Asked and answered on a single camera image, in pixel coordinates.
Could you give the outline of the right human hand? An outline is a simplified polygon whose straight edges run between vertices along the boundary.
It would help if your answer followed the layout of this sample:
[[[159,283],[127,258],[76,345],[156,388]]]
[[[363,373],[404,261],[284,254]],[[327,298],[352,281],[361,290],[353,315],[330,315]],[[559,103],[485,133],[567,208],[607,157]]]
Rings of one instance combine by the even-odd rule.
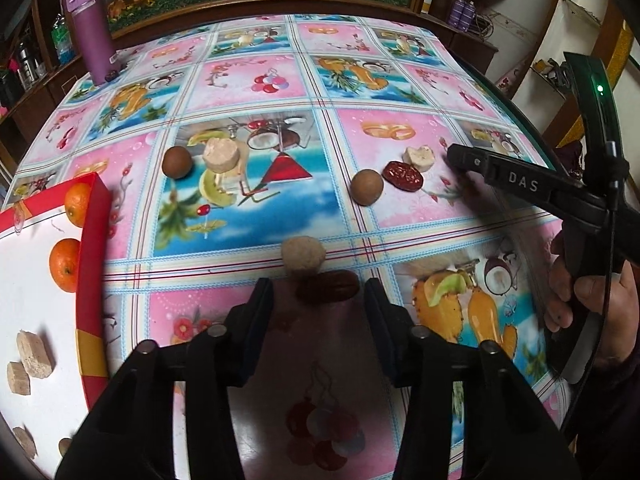
[[[544,322],[552,333],[569,328],[574,315],[568,302],[577,299],[585,308],[603,316],[604,329],[594,364],[600,367],[620,365],[634,352],[639,330],[639,299],[636,268],[625,261],[620,277],[612,280],[608,292],[608,314],[603,314],[605,303],[604,276],[583,276],[572,281],[564,255],[564,237],[556,234],[550,252],[555,255],[549,270],[550,299],[547,301]]]

